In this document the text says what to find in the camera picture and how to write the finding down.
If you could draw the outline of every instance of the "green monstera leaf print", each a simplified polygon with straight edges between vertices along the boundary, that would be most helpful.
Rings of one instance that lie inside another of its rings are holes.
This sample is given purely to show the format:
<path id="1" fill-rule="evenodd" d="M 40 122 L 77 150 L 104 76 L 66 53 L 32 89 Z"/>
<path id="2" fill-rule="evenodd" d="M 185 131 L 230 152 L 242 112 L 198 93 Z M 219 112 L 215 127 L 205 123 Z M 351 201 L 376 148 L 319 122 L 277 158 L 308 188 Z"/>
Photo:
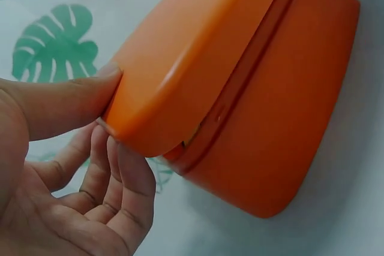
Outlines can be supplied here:
<path id="1" fill-rule="evenodd" d="M 165 184 L 171 179 L 173 171 L 159 158 L 147 158 L 147 161 L 155 174 L 156 193 L 161 194 Z"/>
<path id="2" fill-rule="evenodd" d="M 98 47 L 82 41 L 92 25 L 82 5 L 59 5 L 23 31 L 13 52 L 12 75 L 26 82 L 62 82 L 96 72 Z"/>

